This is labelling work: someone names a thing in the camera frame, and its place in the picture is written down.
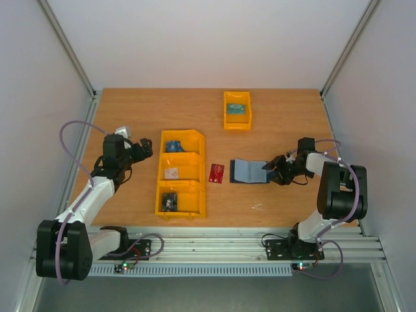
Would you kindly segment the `blue card holder wallet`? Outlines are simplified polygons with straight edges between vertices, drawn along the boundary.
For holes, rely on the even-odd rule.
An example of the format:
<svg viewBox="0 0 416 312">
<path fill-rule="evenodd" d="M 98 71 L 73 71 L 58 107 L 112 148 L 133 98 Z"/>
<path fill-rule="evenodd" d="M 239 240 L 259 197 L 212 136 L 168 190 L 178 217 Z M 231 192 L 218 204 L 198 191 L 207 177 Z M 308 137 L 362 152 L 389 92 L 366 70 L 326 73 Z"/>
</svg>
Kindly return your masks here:
<svg viewBox="0 0 416 312">
<path fill-rule="evenodd" d="M 229 182 L 237 184 L 267 184 L 269 170 L 263 167 L 266 161 L 230 160 Z"/>
</svg>

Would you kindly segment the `red credit card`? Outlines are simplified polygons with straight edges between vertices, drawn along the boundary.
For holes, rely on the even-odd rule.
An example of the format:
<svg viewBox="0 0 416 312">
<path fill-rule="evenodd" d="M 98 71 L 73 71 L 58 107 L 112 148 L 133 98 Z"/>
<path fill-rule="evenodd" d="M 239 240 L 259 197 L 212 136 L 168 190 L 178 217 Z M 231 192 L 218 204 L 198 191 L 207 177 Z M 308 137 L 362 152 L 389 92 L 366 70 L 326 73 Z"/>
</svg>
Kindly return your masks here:
<svg viewBox="0 0 416 312">
<path fill-rule="evenodd" d="M 224 169 L 225 166 L 222 164 L 212 164 L 208 181 L 211 183 L 221 184 L 224 176 Z"/>
</svg>

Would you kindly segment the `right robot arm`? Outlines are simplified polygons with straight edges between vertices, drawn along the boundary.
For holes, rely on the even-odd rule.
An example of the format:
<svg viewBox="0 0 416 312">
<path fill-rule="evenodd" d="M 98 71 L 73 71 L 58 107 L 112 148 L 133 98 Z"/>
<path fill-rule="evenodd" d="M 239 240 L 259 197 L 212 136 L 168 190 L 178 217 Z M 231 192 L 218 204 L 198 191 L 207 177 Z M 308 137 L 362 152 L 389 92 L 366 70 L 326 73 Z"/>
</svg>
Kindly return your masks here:
<svg viewBox="0 0 416 312">
<path fill-rule="evenodd" d="M 317 151 L 316 144 L 314 138 L 301 138 L 296 151 L 279 155 L 263 166 L 268 179 L 281 186 L 292 184 L 298 176 L 320 178 L 315 211 L 296 223 L 286 237 L 263 237 L 269 260 L 321 260 L 323 236 L 367 214 L 366 168 L 350 165 L 328 151 Z"/>
</svg>

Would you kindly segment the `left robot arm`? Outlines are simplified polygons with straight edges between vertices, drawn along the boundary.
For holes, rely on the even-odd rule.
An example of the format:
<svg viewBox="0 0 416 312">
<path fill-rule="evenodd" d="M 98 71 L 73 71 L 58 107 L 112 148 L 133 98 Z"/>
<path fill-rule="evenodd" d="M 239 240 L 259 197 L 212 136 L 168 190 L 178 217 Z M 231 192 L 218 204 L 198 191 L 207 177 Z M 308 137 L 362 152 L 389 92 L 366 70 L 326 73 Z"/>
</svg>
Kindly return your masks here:
<svg viewBox="0 0 416 312">
<path fill-rule="evenodd" d="M 133 143 L 123 135 L 107 135 L 88 183 L 77 199 L 54 220 L 44 220 L 37 229 L 36 274 L 68 280 L 84 280 L 92 263 L 105 256 L 123 259 L 131 251 L 127 230 L 103 226 L 94 235 L 88 229 L 104 204 L 127 181 L 133 165 L 153 155 L 147 138 Z"/>
</svg>

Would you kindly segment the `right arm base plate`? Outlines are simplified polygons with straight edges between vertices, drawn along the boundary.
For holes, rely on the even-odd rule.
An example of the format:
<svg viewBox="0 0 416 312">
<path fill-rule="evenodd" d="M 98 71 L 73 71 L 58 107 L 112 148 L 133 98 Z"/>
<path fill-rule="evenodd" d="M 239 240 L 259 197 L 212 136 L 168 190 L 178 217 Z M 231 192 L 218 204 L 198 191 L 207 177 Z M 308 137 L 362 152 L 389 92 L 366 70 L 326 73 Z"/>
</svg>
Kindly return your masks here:
<svg viewBox="0 0 416 312">
<path fill-rule="evenodd" d="M 282 239 L 270 239 L 265 241 L 266 257 L 268 261 L 300 261 L 300 260 L 324 260 L 324 252 L 319 251 L 318 246 L 301 240 L 294 243 Z"/>
</svg>

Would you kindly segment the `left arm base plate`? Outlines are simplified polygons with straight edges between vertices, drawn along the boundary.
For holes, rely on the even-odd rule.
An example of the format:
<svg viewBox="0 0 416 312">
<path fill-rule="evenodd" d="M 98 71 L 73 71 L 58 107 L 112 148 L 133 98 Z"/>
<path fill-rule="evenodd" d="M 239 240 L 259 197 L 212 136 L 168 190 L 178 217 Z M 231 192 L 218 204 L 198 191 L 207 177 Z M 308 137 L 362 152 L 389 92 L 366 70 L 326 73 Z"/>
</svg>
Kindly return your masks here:
<svg viewBox="0 0 416 312">
<path fill-rule="evenodd" d="M 140 261 L 147 261 L 148 255 L 151 253 L 151 240 L 150 239 L 142 239 L 138 243 L 134 245 L 134 247 L 129 250 L 127 253 L 121 256 L 113 256 L 113 255 L 105 255 L 100 258 L 100 261 L 116 261 L 116 260 L 126 260 L 132 258 L 135 260 L 140 254 L 139 260 Z"/>
</svg>

